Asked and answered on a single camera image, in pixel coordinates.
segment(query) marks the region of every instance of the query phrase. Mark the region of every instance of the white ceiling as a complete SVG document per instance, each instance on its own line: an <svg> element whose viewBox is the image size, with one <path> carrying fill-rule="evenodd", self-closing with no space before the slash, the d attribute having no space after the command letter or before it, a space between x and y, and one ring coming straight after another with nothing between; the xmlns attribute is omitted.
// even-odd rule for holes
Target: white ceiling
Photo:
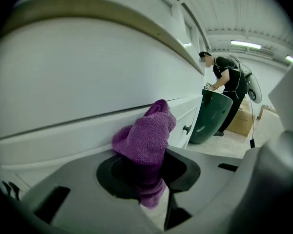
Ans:
<svg viewBox="0 0 293 234"><path fill-rule="evenodd" d="M287 66L293 56L293 27L274 0L180 0L197 19L209 51L240 53ZM262 45L255 50L231 45L231 40Z"/></svg>

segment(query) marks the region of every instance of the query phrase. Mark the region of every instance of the shoe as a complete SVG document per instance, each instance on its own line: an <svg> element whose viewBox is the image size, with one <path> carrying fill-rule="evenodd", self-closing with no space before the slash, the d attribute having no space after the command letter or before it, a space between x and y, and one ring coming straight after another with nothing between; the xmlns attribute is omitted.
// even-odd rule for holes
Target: shoe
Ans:
<svg viewBox="0 0 293 234"><path fill-rule="evenodd" d="M220 136L220 137L222 137L222 136L224 136L224 132L217 131L217 132L214 134L214 136Z"/></svg>

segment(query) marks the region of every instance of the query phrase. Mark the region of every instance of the black pants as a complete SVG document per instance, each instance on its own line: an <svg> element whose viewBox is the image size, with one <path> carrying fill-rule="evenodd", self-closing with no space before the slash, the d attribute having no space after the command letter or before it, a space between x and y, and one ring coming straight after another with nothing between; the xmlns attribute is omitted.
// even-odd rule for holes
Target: black pants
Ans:
<svg viewBox="0 0 293 234"><path fill-rule="evenodd" d="M221 127L219 128L218 131L223 132L225 131L225 129L230 125L230 123L232 122L234 116L236 115L236 113L239 110L239 107L243 101L244 98L244 93L245 90L242 91L242 89L237 89L237 93L235 92L226 92L224 91L223 94L228 96L229 98L231 98L233 100L233 104L231 106L231 109L227 115L227 118L225 119L224 123L221 125Z"/></svg>

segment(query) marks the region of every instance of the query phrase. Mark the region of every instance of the drawer handle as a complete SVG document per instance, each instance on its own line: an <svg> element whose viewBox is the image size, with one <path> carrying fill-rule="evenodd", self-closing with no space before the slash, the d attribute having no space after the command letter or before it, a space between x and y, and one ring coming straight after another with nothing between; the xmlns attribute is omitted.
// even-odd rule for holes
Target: drawer handle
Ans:
<svg viewBox="0 0 293 234"><path fill-rule="evenodd" d="M188 133L190 133L190 131L191 131L191 127L192 127L192 125L191 125L191 126L189 126L189 127L187 127L187 126L184 126L183 130L186 130L186 132L187 132L187 135L188 135Z"/></svg>

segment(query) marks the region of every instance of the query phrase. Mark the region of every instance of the floor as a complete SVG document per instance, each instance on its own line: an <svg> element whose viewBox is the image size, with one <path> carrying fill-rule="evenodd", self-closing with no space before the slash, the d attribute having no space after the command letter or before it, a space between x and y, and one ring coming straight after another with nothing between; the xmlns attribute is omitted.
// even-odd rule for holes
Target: floor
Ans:
<svg viewBox="0 0 293 234"><path fill-rule="evenodd" d="M245 152L250 148L249 138L230 131L225 131L224 133L225 135L223 137L212 136L200 145L188 144L186 149L216 156L243 158ZM152 210L141 206L142 210L160 230L164 230L168 194L169 190L166 188L163 196L160 198L159 205Z"/></svg>

